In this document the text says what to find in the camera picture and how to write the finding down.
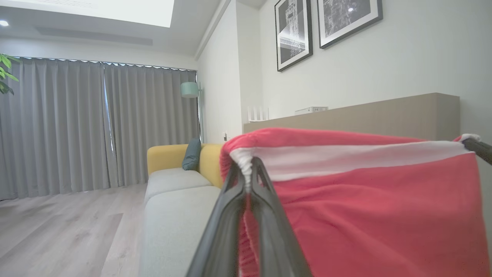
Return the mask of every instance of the teal throw pillow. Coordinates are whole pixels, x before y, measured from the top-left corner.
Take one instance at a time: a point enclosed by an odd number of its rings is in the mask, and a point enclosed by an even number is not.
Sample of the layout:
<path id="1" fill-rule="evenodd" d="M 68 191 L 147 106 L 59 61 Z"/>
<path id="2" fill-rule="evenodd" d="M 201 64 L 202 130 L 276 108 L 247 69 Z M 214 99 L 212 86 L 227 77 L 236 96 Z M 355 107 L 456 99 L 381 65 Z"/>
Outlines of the teal throw pillow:
<path id="1" fill-rule="evenodd" d="M 202 150 L 202 144 L 199 138 L 192 138 L 188 143 L 186 154 L 182 163 L 184 170 L 197 170 L 200 163 L 200 151 Z"/>

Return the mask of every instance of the sofa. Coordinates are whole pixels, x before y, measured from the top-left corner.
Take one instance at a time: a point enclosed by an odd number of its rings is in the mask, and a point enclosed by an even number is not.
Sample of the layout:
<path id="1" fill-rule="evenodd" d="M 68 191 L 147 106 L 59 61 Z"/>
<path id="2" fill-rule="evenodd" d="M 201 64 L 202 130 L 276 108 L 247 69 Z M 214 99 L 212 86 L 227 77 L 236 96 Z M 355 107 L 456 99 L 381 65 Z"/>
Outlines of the sofa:
<path id="1" fill-rule="evenodd" d="M 186 275 L 222 187 L 221 147 L 202 145 L 198 171 L 181 168 L 187 144 L 148 150 L 140 277 Z"/>

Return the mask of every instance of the gray curtain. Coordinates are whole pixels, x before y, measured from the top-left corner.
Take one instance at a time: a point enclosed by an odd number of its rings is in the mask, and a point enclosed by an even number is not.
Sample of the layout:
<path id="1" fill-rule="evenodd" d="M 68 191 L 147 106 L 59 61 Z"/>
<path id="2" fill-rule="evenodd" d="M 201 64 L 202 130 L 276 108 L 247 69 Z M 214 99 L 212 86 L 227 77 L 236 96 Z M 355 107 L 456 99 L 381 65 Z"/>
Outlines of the gray curtain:
<path id="1" fill-rule="evenodd" d="M 0 96 L 0 199 L 109 188 L 102 64 L 22 59 Z"/>
<path id="2" fill-rule="evenodd" d="M 196 71 L 103 64 L 111 145 L 118 186 L 147 182 L 147 149 L 188 143 L 199 136 L 197 99 L 181 97 L 180 85 Z"/>

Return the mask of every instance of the white wall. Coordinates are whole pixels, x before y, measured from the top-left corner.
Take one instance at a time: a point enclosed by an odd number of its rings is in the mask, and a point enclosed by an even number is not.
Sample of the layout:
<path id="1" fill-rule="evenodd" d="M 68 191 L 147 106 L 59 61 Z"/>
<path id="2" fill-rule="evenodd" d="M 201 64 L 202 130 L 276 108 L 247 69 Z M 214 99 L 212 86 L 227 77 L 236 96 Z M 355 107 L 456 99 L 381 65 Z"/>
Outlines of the white wall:
<path id="1" fill-rule="evenodd" d="M 241 118 L 248 122 L 247 107 L 262 106 L 262 76 L 259 10 L 236 3 L 238 24 L 239 73 L 241 85 Z"/>
<path id="2" fill-rule="evenodd" d="M 106 44 L 55 40 L 0 38 L 0 52 L 11 56 L 91 60 L 149 66 L 198 69 L 192 56 L 166 54 Z"/>
<path id="3" fill-rule="evenodd" d="M 383 0 L 382 21 L 320 49 L 312 0 L 314 55 L 282 73 L 276 2 L 260 9 L 263 101 L 272 118 L 313 105 L 338 108 L 439 92 L 461 97 L 462 133 L 492 143 L 492 1 Z M 492 246 L 492 167 L 482 161 L 480 167 Z"/>
<path id="4" fill-rule="evenodd" d="M 205 142 L 224 143 L 242 133 L 236 2 L 226 8 L 198 59 L 198 81 L 204 88 Z"/>

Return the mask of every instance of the yellow sofa backrest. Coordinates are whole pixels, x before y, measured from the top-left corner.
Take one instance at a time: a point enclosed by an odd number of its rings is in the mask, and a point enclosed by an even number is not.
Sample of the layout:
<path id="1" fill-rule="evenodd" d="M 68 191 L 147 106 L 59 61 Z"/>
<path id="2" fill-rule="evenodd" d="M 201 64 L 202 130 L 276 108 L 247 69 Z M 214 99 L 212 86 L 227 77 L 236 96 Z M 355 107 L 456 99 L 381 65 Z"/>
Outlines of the yellow sofa backrest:
<path id="1" fill-rule="evenodd" d="M 161 145 L 149 148 L 147 151 L 147 170 L 151 173 L 171 168 L 180 168 L 185 158 L 188 144 Z M 198 172 L 212 185 L 222 188 L 220 177 L 219 156 L 222 144 L 202 144 Z"/>

